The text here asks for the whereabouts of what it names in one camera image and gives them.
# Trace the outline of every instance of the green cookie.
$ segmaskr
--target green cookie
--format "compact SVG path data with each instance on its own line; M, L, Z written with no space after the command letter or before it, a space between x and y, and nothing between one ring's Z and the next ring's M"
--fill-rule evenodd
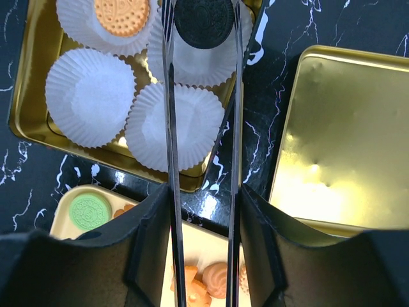
M70 219L82 230L95 229L112 217L112 208L102 195L84 193L73 199L70 205Z

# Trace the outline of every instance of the gold tin box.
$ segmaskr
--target gold tin box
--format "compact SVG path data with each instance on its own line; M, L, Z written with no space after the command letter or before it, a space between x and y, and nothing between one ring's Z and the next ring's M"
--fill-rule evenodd
M300 57L270 203L334 235L409 228L409 59Z
M261 0L246 0L252 17L257 16ZM56 0L30 1L27 13L27 24L20 56L19 71L15 85L10 127L19 137L57 148L93 161L101 162L128 173L164 182L167 173L153 171L138 163L130 154L126 140L121 136L102 148L81 148L69 141L53 123L45 104L45 79L52 64L64 52L80 47L69 39L61 29L57 13ZM146 61L146 51L125 61L136 72L138 86L136 93L149 83L155 83ZM234 76L220 86L209 88L226 108L235 85ZM180 173L180 187L193 192L201 187L209 156L197 166Z

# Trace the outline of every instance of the orange cookie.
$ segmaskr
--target orange cookie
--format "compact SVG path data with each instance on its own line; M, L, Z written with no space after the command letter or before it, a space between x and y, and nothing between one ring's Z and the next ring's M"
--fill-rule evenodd
M185 266L186 297L188 307L210 307L212 298L207 293L206 286L194 279L198 268L195 266ZM172 280L171 290L174 291L174 281Z
M244 293L249 294L249 280L247 279L247 269L245 264L243 264L242 268L240 269L238 281Z
M145 26L149 0L94 0L98 21L112 35L129 37Z
M117 211L115 211L114 213L114 218L120 216L121 214L123 214L125 211L123 209L118 209Z
M209 265L203 271L203 283L207 287L207 292L217 299L226 298L228 287L228 264L218 262Z
M125 210L125 212L126 212L126 211L128 211L128 210L130 210L130 209L132 209L134 207L135 207L135 205L131 205L130 203L127 203L125 205L125 207L123 207L123 210Z

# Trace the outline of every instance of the white paper cupcake liner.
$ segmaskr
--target white paper cupcake liner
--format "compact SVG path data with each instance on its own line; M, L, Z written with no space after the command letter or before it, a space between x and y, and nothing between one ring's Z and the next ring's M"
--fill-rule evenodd
M249 43L252 22L246 5L240 1L242 13L243 50ZM152 75L164 80L162 61L161 9L155 19L148 43L148 66ZM176 27L174 33L174 81L186 85L213 86L226 82L236 71L236 37L234 27L228 38L213 49L197 49L181 39Z
M174 87L179 170L200 163L212 150L224 109L216 95L200 88ZM127 145L138 162L167 172L166 122L163 84L146 86L125 126Z
M135 92L132 68L93 49L75 49L51 67L45 101L51 118L75 144L111 142L125 126Z
M148 21L136 35L119 37L110 34L99 23L94 0L57 0L58 21L64 32L76 42L103 53L133 56L146 48L150 31L158 14L157 0L149 0Z

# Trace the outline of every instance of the stainless steel tongs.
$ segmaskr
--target stainless steel tongs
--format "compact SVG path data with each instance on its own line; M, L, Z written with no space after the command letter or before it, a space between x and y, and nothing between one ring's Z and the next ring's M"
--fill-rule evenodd
M233 0L235 10L236 31L236 97L235 118L233 124L233 155L231 158L231 206L229 220L229 251L228 251L228 296L227 307L238 306L238 266L240 248L240 216L238 196L242 186L242 127L243 127L243 33L240 1Z
M183 234L181 230L181 204L179 186L178 144L176 136L176 112L174 101L173 79L173 26L174 7L177 0L164 0L162 5L163 38L163 62L165 75L165 112L166 112L166 143L167 161L172 196L171 205L171 233L173 245L173 267L176 280L175 302L176 306L185 307L185 270L183 259ZM240 244L239 220L238 220L238 193L242 184L242 109L243 109L243 38L242 18L240 13L240 1L232 0L235 11L235 31L237 48L236 65L236 97L235 119L233 136L233 156L231 172L231 213L229 221L229 251L228 251L228 296L226 306L238 306L238 251Z
M185 261L183 257L183 234L181 230L181 205L179 186L178 142L176 135L176 108L174 104L173 80L173 24L176 0L164 0L162 25L164 37L162 54L165 75L166 145L169 188L171 195L171 235L173 252L173 274L176 282L175 306L186 307Z

